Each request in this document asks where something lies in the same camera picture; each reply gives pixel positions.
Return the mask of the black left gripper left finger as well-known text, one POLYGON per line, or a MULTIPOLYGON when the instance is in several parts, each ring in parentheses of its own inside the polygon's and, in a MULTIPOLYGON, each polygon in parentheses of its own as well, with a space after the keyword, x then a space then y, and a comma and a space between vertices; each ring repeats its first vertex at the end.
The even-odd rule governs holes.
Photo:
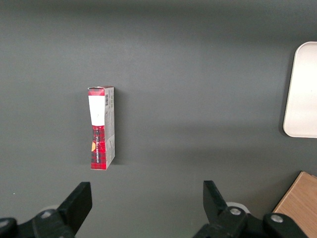
POLYGON ((13 217, 1 218, 2 238, 74 238, 92 209, 91 183, 81 182, 56 208, 41 211, 18 224, 13 217))

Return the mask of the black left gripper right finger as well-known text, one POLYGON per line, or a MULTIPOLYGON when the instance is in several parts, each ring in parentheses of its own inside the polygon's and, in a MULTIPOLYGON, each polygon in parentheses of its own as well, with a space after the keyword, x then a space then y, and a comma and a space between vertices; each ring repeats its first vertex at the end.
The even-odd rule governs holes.
POLYGON ((268 213, 260 220, 238 206, 229 206, 212 180, 203 183, 203 206, 208 223, 195 238, 306 238, 287 215, 268 213))

